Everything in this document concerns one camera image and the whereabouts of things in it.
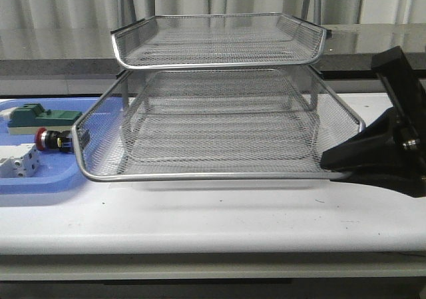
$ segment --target white table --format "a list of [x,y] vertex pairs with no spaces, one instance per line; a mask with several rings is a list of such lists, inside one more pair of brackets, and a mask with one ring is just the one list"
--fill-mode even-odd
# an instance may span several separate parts
[[[390,106],[384,94],[341,97],[367,124]],[[342,252],[426,250],[425,222],[426,198],[328,180],[86,181],[71,191],[0,195],[0,253],[3,255],[0,256],[0,280],[20,276],[43,279],[48,271],[56,271],[52,272],[56,279],[91,278],[88,271],[92,270],[87,267],[74,275],[64,274],[58,264],[50,265],[51,270],[46,267],[37,270],[39,263],[28,267],[25,255],[35,254],[45,255],[38,258],[67,255],[63,258],[68,258],[68,272],[73,262],[75,266],[77,262],[84,266],[91,260],[94,260],[91,267],[96,269],[97,261],[89,259],[90,256],[82,259],[83,254],[104,260],[116,258],[119,266],[122,259],[131,261],[129,258],[152,264],[143,273],[142,265],[136,269],[139,274],[132,274],[131,265],[127,265],[104,278],[123,277],[120,272],[127,278],[136,278],[136,275],[137,278],[164,278],[165,274],[157,271],[158,258],[165,260],[162,263],[165,271],[169,269],[167,276],[181,278],[180,270],[177,269],[175,275],[171,273],[173,265],[179,265],[173,260],[182,263],[189,258],[188,254],[197,254],[192,257],[196,258],[202,257],[200,253],[227,254],[222,258],[232,258],[229,254],[280,253],[285,257],[284,253],[288,252],[338,252],[335,259],[330,259],[330,264],[335,262],[337,267],[341,256],[345,256]],[[103,256],[105,254],[119,254],[119,257]],[[158,255],[153,255],[157,258],[153,260],[149,254],[185,255],[176,255],[168,261],[164,259],[166,256]],[[360,263],[357,257],[350,258],[354,258],[354,264]],[[417,265],[413,271],[426,273],[424,258],[409,259]],[[248,261],[241,259],[240,264]],[[297,263],[292,264],[300,272]],[[371,260],[370,268],[380,271],[375,265],[375,260]],[[200,273],[208,268],[190,271]],[[243,271],[246,271],[244,276],[250,275],[248,269]],[[258,276],[271,276],[266,271],[259,272]],[[306,266],[306,273],[309,271],[315,273],[316,270]]]

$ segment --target mesh tray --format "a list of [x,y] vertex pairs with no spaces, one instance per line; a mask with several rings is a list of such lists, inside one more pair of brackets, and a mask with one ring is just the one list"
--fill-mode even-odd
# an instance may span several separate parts
[[325,29],[282,14],[155,16],[112,32],[127,69],[307,64]]
[[321,154],[361,127],[305,67],[127,71],[73,140],[93,180],[338,178]]

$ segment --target mesh desk tray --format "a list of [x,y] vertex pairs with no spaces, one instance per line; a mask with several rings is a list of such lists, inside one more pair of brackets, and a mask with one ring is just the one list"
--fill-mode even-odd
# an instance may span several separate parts
[[127,71],[73,140],[92,180],[338,178],[320,168],[321,154],[361,128],[303,66]]
[[155,16],[112,32],[127,69],[307,64],[323,51],[325,29],[277,14]]

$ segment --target white connector block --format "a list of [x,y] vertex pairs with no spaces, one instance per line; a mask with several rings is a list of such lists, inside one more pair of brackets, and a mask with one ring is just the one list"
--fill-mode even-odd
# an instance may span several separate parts
[[0,177],[31,177],[40,166],[34,144],[0,146]]

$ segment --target blue plastic tray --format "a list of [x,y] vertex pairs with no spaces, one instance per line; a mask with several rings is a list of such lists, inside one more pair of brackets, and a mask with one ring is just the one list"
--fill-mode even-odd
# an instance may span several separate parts
[[[26,103],[41,103],[45,109],[87,111],[97,98],[36,98],[13,99],[0,103],[0,111]],[[10,135],[7,121],[0,117],[0,145],[33,143],[34,135]],[[78,186],[86,179],[81,174],[74,154],[41,151],[40,166],[29,178],[0,178],[0,193],[59,192]]]

